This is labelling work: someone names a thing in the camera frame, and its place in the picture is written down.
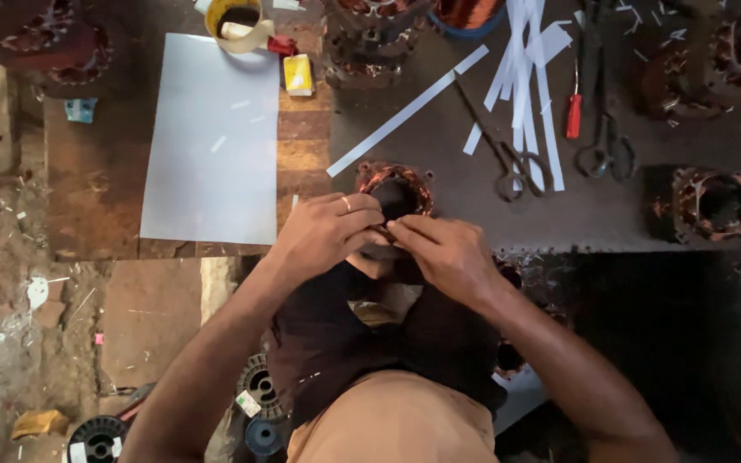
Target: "tape roll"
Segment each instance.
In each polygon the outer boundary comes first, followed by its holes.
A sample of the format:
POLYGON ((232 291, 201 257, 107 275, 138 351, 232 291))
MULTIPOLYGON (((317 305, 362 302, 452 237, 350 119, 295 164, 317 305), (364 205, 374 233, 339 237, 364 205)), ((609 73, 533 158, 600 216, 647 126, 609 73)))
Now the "tape roll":
POLYGON ((276 34, 273 21, 264 16, 262 2, 260 0, 213 0, 210 6, 208 6, 208 13, 205 14, 205 27, 222 49, 233 54, 249 53, 276 34), (250 8, 258 11, 259 20, 253 26, 252 30, 242 37, 226 39, 219 36, 219 23, 222 22, 222 16, 228 10, 235 7, 250 8))

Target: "screwdriver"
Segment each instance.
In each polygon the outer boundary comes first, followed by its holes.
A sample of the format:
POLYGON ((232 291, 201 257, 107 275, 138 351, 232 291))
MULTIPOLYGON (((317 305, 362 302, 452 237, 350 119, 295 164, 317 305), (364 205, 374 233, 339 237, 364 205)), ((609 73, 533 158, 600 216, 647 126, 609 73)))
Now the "screwdriver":
POLYGON ((568 111, 568 126, 565 131, 566 138, 579 138, 579 125, 581 119, 580 106, 582 95, 579 94, 579 60, 574 62, 574 94, 571 95, 571 110, 568 111))

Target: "red screwdriver handle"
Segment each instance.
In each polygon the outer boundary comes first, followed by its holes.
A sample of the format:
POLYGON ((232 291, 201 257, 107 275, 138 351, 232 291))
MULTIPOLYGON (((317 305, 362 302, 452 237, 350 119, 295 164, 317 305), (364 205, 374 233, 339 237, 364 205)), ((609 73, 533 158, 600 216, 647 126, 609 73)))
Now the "red screwdriver handle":
POLYGON ((581 119, 580 106, 582 95, 575 93, 571 95, 571 110, 568 111, 568 127, 565 131, 566 138, 579 138, 579 125, 581 119))

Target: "small yellow box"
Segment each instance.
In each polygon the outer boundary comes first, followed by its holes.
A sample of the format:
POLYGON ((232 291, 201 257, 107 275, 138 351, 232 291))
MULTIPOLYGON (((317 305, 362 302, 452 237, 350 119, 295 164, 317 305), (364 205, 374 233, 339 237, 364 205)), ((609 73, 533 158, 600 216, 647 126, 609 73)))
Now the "small yellow box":
POLYGON ((310 75, 310 59, 306 54, 288 56, 285 64, 285 89, 290 96, 314 94, 314 79, 310 75))

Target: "gold ring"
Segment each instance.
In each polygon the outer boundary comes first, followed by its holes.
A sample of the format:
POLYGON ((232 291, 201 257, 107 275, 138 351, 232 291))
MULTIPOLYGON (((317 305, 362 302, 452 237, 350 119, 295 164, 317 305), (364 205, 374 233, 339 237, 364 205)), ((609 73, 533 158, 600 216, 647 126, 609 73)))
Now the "gold ring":
POLYGON ((347 200, 347 196, 342 196, 342 201, 344 201, 345 204, 347 204, 347 213, 351 213, 352 212, 351 202, 347 200))

